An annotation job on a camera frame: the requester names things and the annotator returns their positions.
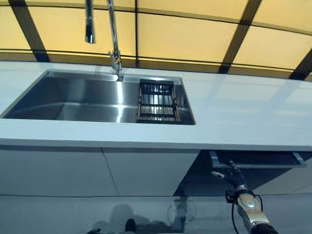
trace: sink drain rack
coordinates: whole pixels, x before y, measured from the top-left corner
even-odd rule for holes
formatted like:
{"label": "sink drain rack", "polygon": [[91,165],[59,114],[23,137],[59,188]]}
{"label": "sink drain rack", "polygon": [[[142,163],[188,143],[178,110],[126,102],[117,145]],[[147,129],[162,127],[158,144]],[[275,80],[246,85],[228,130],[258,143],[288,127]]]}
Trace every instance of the sink drain rack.
{"label": "sink drain rack", "polygon": [[140,81],[137,123],[181,124],[172,81]]}

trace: white cabinet door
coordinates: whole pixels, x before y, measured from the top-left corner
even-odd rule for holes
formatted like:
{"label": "white cabinet door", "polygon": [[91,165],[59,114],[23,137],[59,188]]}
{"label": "white cabinet door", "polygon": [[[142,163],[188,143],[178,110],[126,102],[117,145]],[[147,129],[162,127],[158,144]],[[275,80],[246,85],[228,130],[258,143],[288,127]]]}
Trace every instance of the white cabinet door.
{"label": "white cabinet door", "polygon": [[0,146],[0,194],[117,195],[100,148]]}
{"label": "white cabinet door", "polygon": [[312,158],[306,161],[307,167],[293,168],[277,178],[261,185],[253,192],[260,195],[300,193],[301,188],[312,184]]}
{"label": "white cabinet door", "polygon": [[292,192],[292,194],[312,194],[312,184],[305,186],[301,189],[298,189]]}
{"label": "white cabinet door", "polygon": [[119,195],[172,196],[199,150],[102,149]]}

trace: faucet spout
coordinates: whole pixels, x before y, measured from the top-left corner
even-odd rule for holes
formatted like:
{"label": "faucet spout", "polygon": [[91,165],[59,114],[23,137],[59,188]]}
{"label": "faucet spout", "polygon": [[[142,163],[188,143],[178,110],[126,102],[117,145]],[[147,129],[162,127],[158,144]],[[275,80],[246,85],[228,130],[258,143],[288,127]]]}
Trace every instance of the faucet spout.
{"label": "faucet spout", "polygon": [[[88,43],[95,43],[94,27],[93,27],[93,4],[92,0],[85,0],[86,4],[86,36],[85,41]],[[112,68],[116,71],[117,81],[123,81],[123,76],[120,75],[121,66],[121,55],[118,48],[117,40],[117,30],[116,30],[116,21],[115,21],[115,12],[114,12],[114,2],[113,0],[107,0],[109,20],[111,24],[112,31],[112,41],[113,41],[113,51],[108,52],[112,61]]]}
{"label": "faucet spout", "polygon": [[86,0],[86,37],[85,41],[90,44],[94,44],[95,35],[94,35],[94,28],[93,28],[93,5],[92,0]]}
{"label": "faucet spout", "polygon": [[112,32],[112,41],[113,41],[113,51],[108,52],[112,60],[112,68],[116,70],[118,79],[117,81],[122,81],[120,78],[119,71],[122,69],[121,66],[121,57],[120,50],[118,47],[118,39],[117,39],[117,30],[116,30],[116,21],[115,21],[115,11],[114,11],[114,2],[113,0],[107,0],[107,7],[109,13],[109,19],[111,23],[111,32]]}

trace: sink basin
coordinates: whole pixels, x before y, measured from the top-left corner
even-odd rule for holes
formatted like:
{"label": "sink basin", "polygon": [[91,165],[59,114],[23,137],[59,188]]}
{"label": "sink basin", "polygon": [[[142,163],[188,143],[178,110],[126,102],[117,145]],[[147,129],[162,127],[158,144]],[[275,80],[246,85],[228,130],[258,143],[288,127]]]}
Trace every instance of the sink basin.
{"label": "sink basin", "polygon": [[[181,78],[124,76],[123,82],[116,79],[115,75],[103,73],[47,70],[0,117],[140,122],[140,81],[145,80],[151,84],[171,82],[179,103],[179,121],[172,123],[195,124]],[[155,117],[151,118],[152,123],[158,123]]]}

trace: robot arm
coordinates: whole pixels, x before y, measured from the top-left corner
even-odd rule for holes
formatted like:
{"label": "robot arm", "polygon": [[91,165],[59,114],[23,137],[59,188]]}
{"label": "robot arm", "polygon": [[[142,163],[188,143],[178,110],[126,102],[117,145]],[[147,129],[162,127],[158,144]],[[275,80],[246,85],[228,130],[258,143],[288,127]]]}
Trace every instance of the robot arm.
{"label": "robot arm", "polygon": [[248,233],[278,234],[270,225],[268,218],[261,211],[261,205],[255,198],[253,192],[247,188],[245,178],[241,171],[232,161],[229,161],[228,165],[230,169],[225,173],[212,172],[212,174],[233,185],[235,191],[226,191],[226,200],[228,203],[237,205],[237,211],[242,217]]}

